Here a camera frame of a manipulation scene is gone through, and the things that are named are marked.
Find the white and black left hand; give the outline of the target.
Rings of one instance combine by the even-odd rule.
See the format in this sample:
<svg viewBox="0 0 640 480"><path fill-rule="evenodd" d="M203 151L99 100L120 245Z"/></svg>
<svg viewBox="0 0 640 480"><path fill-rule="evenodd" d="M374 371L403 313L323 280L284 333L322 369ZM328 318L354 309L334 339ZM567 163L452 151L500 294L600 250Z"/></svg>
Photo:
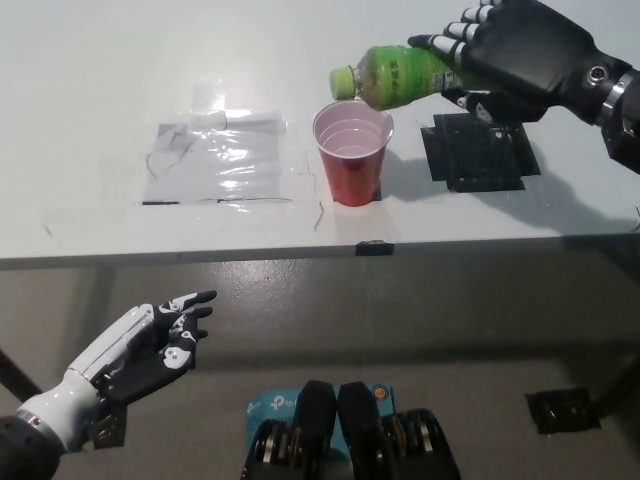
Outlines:
<svg viewBox="0 0 640 480"><path fill-rule="evenodd" d="M198 342L207 336L198 323L212 313L208 303L216 296L210 290L131 308L69 364L58 385L24 402L17 417L64 452L79 450L111 411L195 368Z"/></svg>

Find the black right hand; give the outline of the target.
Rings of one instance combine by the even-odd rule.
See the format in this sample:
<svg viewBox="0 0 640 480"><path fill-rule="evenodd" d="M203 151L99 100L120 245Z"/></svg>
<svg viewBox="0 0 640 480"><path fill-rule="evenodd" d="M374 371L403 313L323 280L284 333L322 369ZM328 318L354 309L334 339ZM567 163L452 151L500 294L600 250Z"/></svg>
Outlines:
<svg viewBox="0 0 640 480"><path fill-rule="evenodd" d="M408 44L433 52L485 87L539 108L564 107L591 125L633 71L540 1L482 1L442 33L414 35Z"/></svg>

